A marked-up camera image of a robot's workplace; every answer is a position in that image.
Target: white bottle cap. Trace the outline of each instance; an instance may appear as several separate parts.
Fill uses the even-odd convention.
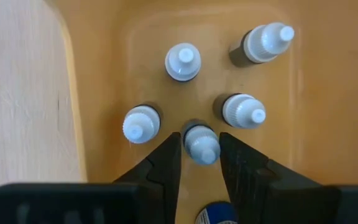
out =
[[[224,120],[235,128],[256,128],[266,119],[264,105],[253,96],[238,94],[223,104]]]
[[[154,138],[160,129],[160,116],[149,106],[136,106],[125,116],[122,130],[132,143],[142,144]]]
[[[221,155],[217,135],[208,127],[198,125],[187,131],[185,148],[198,164],[213,164]]]
[[[255,63],[269,62],[284,53],[294,38],[292,27],[281,22],[258,26],[244,41],[244,52]]]
[[[165,57],[165,68],[175,80],[186,82],[194,78],[201,68],[201,55],[189,43],[173,46]]]

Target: bottle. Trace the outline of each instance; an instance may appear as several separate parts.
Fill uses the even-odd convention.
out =
[[[236,211],[229,202],[212,202],[199,212],[195,224],[237,224]]]
[[[220,157],[218,137],[204,121],[188,121],[182,129],[182,136],[186,152],[196,163],[210,165]]]
[[[293,28],[281,22],[258,26],[230,46],[230,60],[237,67],[269,62],[287,50],[294,35]]]
[[[214,114],[235,128],[257,128],[266,119],[265,106],[247,94],[221,95],[213,105]]]
[[[165,57],[165,69],[176,81],[187,82],[197,76],[201,68],[201,55],[198,49],[189,43],[173,46]]]
[[[143,144],[157,135],[160,123],[161,113],[156,107],[139,105],[126,114],[122,131],[130,142]]]

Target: white plastic cap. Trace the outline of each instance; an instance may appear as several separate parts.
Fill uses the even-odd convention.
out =
[[[201,68],[201,55],[189,43],[173,46],[165,57],[165,68],[175,80],[185,82],[194,78]]]
[[[244,52],[255,63],[269,62],[284,53],[295,36],[292,27],[281,22],[258,26],[244,41]]]
[[[185,148],[198,164],[213,164],[221,155],[217,135],[206,126],[198,125],[187,131]]]
[[[160,116],[149,106],[136,106],[125,116],[122,131],[132,143],[142,144],[153,139],[160,129]]]
[[[266,119],[264,105],[253,96],[238,94],[223,104],[224,120],[235,128],[257,128]]]

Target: plastic bottle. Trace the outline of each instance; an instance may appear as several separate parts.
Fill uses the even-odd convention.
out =
[[[231,62],[238,67],[269,62],[287,50],[294,35],[293,28],[281,22],[258,26],[230,46]]]
[[[220,157],[218,137],[204,121],[188,121],[182,129],[182,136],[186,152],[196,163],[210,165]]]
[[[161,113],[156,107],[139,105],[126,114],[122,131],[130,142],[143,144],[157,135],[160,123]]]
[[[195,224],[237,224],[236,212],[229,202],[209,203],[199,212]]]
[[[173,46],[165,57],[165,69],[176,81],[187,82],[197,76],[201,68],[201,55],[189,43]]]
[[[265,106],[247,94],[223,94],[213,104],[214,114],[235,128],[257,128],[266,119]]]

